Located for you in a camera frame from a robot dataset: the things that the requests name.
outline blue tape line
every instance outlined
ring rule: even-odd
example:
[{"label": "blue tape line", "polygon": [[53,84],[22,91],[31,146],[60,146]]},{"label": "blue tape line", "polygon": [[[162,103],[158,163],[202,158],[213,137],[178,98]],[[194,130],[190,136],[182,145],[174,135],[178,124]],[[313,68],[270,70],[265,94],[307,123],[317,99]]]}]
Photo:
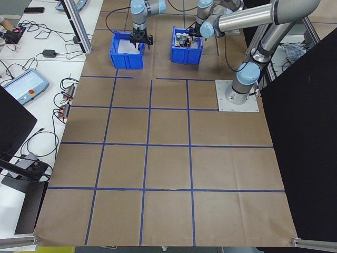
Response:
[{"label": "blue tape line", "polygon": [[116,79],[134,79],[130,76],[106,76],[106,75],[81,75],[81,77],[90,77],[90,78],[116,78]]},{"label": "blue tape line", "polygon": [[164,78],[157,77],[157,80],[182,80],[182,81],[214,81],[214,79],[186,79],[186,78]]},{"label": "blue tape line", "polygon": [[141,227],[139,235],[139,246],[142,245],[143,240],[143,221],[144,221],[144,206],[145,206],[145,187],[146,187],[146,171],[147,171],[147,158],[148,158],[148,144],[150,142],[150,128],[151,128],[151,105],[152,105],[152,86],[150,84],[150,101],[148,103],[148,120],[147,120],[147,137],[146,137],[146,150],[145,150],[145,164],[144,164],[144,178],[143,178],[143,196],[142,196],[142,213],[141,213]]},{"label": "blue tape line", "polygon": [[[112,108],[112,109],[129,109],[129,110],[148,110],[148,107],[128,107],[128,106],[104,106],[104,105],[72,105],[76,108]],[[187,108],[151,108],[151,110],[170,110],[170,111],[187,111]],[[190,111],[218,111],[218,109],[190,109]]]},{"label": "blue tape line", "polygon": [[160,189],[160,188],[116,188],[116,187],[62,187],[48,186],[51,190],[99,190],[99,191],[171,191],[171,192],[237,192],[237,193],[285,193],[285,190],[234,190],[234,189]]},{"label": "blue tape line", "polygon": [[196,246],[196,237],[195,237],[195,219],[194,219],[193,168],[192,168],[192,146],[191,146],[191,117],[190,117],[190,95],[189,95],[189,82],[188,81],[186,81],[186,94],[187,94],[187,123],[188,123],[188,129],[189,129],[192,235],[193,235],[193,246],[195,247]]},{"label": "blue tape line", "polygon": [[121,145],[121,146],[149,146],[149,147],[182,147],[213,148],[213,149],[273,149],[273,146],[231,146],[231,145],[186,145],[186,144],[142,144],[142,143],[108,143],[108,142],[71,142],[63,141],[61,144],[69,145]]},{"label": "blue tape line", "polygon": [[[112,103],[113,103],[113,100],[114,100],[116,82],[117,82],[117,79],[115,79],[115,82],[114,82],[113,91],[112,91],[111,100],[110,100],[110,106],[112,106]],[[107,116],[107,122],[106,122],[106,128],[105,128],[105,133],[104,133],[102,152],[101,152],[100,162],[98,164],[96,183],[95,183],[95,190],[94,190],[94,194],[93,194],[93,201],[92,201],[92,205],[91,205],[90,217],[89,217],[88,228],[87,228],[87,233],[86,233],[84,245],[88,244],[88,239],[89,239],[89,234],[90,234],[90,228],[91,228],[91,221],[92,221],[92,216],[93,216],[93,211],[94,211],[94,205],[95,205],[95,200],[96,200],[97,186],[98,186],[98,181],[100,179],[100,172],[101,172],[102,161],[103,161],[103,154],[104,154],[104,149],[105,149],[105,144],[104,143],[106,142],[107,132],[108,132],[108,129],[109,129],[111,110],[112,109],[110,108],[108,116]]]}]

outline brown paper floor covering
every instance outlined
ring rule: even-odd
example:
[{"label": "brown paper floor covering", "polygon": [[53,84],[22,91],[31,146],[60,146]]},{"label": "brown paper floor covering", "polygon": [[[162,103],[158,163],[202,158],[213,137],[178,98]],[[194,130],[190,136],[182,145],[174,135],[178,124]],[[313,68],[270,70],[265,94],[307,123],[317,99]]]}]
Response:
[{"label": "brown paper floor covering", "polygon": [[[196,0],[171,0],[178,8]],[[105,0],[35,234],[44,246],[290,246],[296,236],[273,144],[260,113],[220,113],[215,79],[233,79],[224,39],[199,65],[170,61],[172,27],[195,12],[148,19],[142,70],[116,70]],[[112,14],[128,31],[131,14]],[[231,64],[246,50],[228,36]]]}]

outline black backdrop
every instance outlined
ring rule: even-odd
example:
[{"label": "black backdrop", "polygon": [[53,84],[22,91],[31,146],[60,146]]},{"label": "black backdrop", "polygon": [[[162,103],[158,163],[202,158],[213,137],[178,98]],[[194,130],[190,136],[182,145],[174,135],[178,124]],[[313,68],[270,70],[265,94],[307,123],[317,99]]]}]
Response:
[{"label": "black backdrop", "polygon": [[336,44],[337,29],[262,92],[295,227],[306,240],[337,241]]}]

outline power adapter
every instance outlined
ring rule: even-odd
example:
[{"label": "power adapter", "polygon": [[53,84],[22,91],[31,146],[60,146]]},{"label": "power adapter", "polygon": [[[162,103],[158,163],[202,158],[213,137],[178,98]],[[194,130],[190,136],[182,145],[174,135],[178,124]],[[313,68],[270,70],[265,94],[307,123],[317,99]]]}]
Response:
[{"label": "power adapter", "polygon": [[42,52],[42,55],[46,58],[55,58],[58,54],[55,52],[55,50],[45,49]]},{"label": "power adapter", "polygon": [[68,118],[70,111],[70,104],[65,104],[61,106],[61,111],[58,113],[57,117],[62,120],[66,120]]},{"label": "power adapter", "polygon": [[72,99],[73,96],[74,96],[74,93],[75,93],[75,86],[71,85],[71,86],[68,86],[67,88],[65,88],[65,93],[66,94],[63,94],[63,99],[65,99],[65,100]]}]

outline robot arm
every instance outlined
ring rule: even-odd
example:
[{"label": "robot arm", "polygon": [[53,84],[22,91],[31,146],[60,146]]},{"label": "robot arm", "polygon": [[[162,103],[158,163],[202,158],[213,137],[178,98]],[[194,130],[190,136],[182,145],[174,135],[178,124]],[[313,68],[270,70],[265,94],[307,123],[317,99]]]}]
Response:
[{"label": "robot arm", "polygon": [[152,35],[147,35],[146,18],[166,11],[165,0],[132,0],[131,13],[133,19],[133,33],[130,36],[130,43],[145,43],[153,45]]},{"label": "robot arm", "polygon": [[212,26],[218,33],[223,33],[263,24],[291,23],[311,14],[319,3],[320,0],[275,0],[271,4],[219,16]]},{"label": "robot arm", "polygon": [[214,0],[199,0],[195,27],[189,27],[189,34],[209,38],[214,34],[213,23],[218,17],[226,14],[227,9],[236,12],[242,10],[243,7],[242,0],[221,0],[220,4],[215,4]]},{"label": "robot arm", "polygon": [[231,103],[246,102],[251,87],[260,78],[281,40],[297,20],[312,13],[319,3],[320,0],[275,0],[272,4],[221,16],[214,22],[215,29],[220,32],[273,23],[258,47],[250,52],[250,60],[239,67],[236,79],[226,89],[225,97]]}]

